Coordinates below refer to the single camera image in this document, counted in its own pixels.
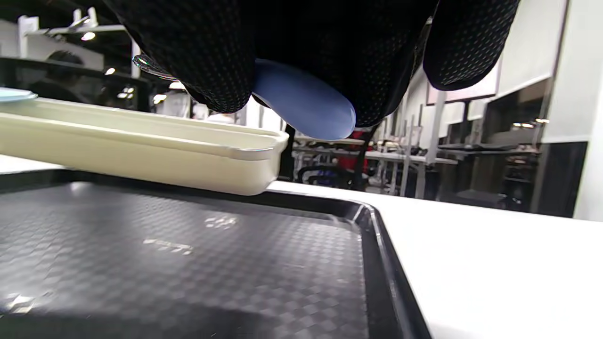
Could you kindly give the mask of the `person's right hand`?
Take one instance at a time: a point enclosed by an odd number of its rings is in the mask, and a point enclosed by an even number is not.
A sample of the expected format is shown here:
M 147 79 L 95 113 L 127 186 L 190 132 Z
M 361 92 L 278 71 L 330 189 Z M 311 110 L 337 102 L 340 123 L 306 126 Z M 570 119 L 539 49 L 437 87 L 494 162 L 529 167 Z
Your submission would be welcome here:
M 400 105 L 424 63 L 435 88 L 493 69 L 518 0 L 107 0 L 144 54 L 221 113 L 252 94 L 255 60 L 297 67 L 350 100 L 356 127 Z

